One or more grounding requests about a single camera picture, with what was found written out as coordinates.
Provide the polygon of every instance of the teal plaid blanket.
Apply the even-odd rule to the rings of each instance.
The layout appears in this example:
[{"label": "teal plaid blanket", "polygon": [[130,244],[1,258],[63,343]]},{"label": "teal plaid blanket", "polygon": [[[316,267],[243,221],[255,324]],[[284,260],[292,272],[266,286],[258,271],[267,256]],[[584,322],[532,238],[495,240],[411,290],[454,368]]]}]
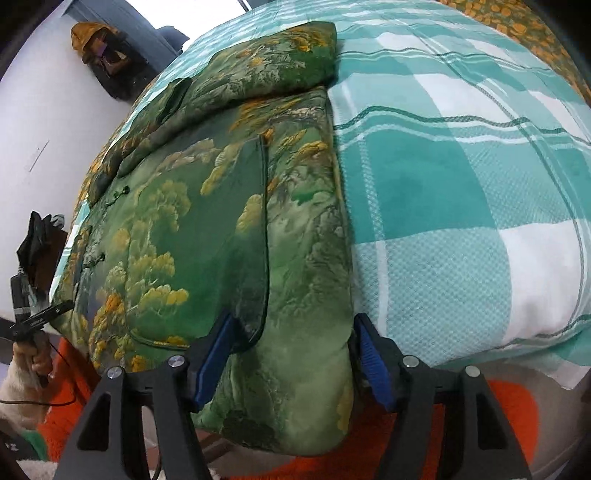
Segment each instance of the teal plaid blanket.
[{"label": "teal plaid blanket", "polygon": [[313,20],[339,39],[329,95],[356,310],[432,365],[519,355],[578,382],[591,365],[591,111],[503,34],[432,0],[278,0],[195,41],[122,133],[215,52]]}]

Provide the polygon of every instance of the blue clamp pad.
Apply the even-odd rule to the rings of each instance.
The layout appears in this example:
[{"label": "blue clamp pad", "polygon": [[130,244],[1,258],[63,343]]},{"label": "blue clamp pad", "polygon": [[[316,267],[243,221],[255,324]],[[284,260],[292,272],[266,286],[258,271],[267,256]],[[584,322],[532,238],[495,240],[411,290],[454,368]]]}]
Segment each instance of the blue clamp pad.
[{"label": "blue clamp pad", "polygon": [[215,335],[215,332],[218,331],[213,346],[205,356],[197,376],[197,388],[194,398],[198,408],[197,411],[201,410],[213,399],[217,384],[236,341],[236,324],[238,320],[232,314],[225,313],[218,318],[216,323],[218,322],[221,322],[221,326],[214,325],[212,332],[209,334]]},{"label": "blue clamp pad", "polygon": [[396,395],[392,381],[399,376],[398,361],[402,354],[392,340],[379,335],[367,315],[356,315],[354,325],[359,337],[363,374],[369,381],[375,399],[386,411],[394,411]]}]

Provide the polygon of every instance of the green quilted jacket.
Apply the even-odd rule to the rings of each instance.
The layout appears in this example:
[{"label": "green quilted jacket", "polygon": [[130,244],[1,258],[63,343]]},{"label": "green quilted jacket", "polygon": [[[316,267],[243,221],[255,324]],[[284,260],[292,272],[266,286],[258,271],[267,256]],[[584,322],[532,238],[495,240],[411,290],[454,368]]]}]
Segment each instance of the green quilted jacket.
[{"label": "green quilted jacket", "polygon": [[54,297],[75,300],[54,326],[99,372],[156,366],[231,305],[258,342],[195,424],[295,455],[336,446],[353,403],[335,50],[334,25],[312,22],[170,83],[92,179]]}]

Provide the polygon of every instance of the white wall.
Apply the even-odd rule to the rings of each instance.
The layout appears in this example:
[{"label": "white wall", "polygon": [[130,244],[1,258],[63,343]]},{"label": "white wall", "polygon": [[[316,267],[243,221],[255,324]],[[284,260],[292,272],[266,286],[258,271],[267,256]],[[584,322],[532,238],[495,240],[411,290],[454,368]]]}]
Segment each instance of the white wall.
[{"label": "white wall", "polygon": [[70,225],[90,163],[130,109],[72,49],[76,21],[62,16],[67,3],[33,32],[0,80],[0,314],[10,318],[9,280],[31,211],[63,213]]}]

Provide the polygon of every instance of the metal screw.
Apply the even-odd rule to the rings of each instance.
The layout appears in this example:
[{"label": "metal screw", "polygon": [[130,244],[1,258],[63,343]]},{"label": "metal screw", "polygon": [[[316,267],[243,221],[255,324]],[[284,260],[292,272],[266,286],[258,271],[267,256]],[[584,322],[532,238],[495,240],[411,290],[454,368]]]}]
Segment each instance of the metal screw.
[{"label": "metal screw", "polygon": [[407,355],[402,359],[402,363],[409,368],[414,368],[418,366],[418,358],[412,355]]},{"label": "metal screw", "polygon": [[466,375],[468,377],[476,378],[480,375],[480,369],[474,365],[468,365],[466,367]]},{"label": "metal screw", "polygon": [[173,368],[180,367],[184,364],[184,357],[182,355],[173,355],[168,359],[168,364]]},{"label": "metal screw", "polygon": [[123,369],[121,367],[111,367],[107,370],[107,377],[114,379],[120,377],[122,373]]}]

